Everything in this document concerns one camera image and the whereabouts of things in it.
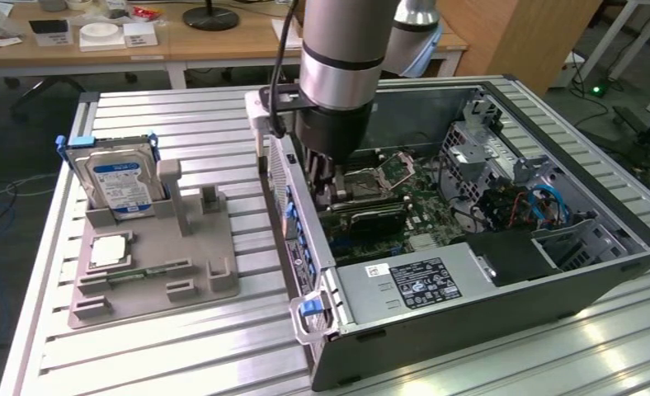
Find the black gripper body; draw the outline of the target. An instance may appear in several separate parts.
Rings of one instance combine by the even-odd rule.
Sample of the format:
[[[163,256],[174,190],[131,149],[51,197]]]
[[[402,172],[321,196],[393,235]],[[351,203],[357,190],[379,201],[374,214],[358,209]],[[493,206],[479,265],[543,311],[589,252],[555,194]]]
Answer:
[[[335,164],[347,161],[367,132],[373,104],[335,111],[310,107],[297,111],[295,134],[307,149],[325,155]]]

